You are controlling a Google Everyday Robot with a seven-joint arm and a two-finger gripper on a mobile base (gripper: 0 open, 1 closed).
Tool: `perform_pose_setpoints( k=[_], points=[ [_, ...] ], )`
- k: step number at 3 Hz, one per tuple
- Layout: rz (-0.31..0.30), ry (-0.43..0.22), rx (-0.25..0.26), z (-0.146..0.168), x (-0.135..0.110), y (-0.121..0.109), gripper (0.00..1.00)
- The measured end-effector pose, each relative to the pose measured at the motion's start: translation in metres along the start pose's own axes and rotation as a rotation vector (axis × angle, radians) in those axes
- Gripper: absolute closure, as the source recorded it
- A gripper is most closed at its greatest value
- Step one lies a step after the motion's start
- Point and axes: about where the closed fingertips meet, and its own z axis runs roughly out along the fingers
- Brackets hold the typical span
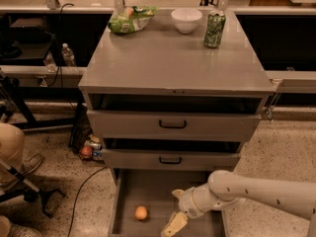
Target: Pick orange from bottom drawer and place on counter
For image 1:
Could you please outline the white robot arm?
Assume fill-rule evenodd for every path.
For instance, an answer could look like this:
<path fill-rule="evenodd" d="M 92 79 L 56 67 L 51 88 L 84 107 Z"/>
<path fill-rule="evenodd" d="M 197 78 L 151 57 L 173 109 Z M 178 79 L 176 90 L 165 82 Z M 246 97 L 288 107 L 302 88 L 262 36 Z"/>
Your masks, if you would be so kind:
<path fill-rule="evenodd" d="M 315 183 L 247 178 L 217 170 L 205 184 L 185 191 L 173 190 L 172 195 L 179 201 L 179 211 L 172 213 L 161 231 L 162 237 L 173 237 L 190 219 L 224 210 L 246 198 L 309 220 L 306 237 L 316 237 Z"/>

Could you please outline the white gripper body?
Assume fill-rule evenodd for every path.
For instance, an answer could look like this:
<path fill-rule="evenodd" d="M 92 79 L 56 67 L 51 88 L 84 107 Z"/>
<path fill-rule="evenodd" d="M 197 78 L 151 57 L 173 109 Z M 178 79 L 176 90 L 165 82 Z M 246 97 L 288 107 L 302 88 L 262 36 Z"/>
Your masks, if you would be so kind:
<path fill-rule="evenodd" d="M 180 191 L 179 209 L 189 219 L 196 219 L 204 215 L 202 202 L 204 200 L 205 189 L 192 187 L 185 191 Z"/>

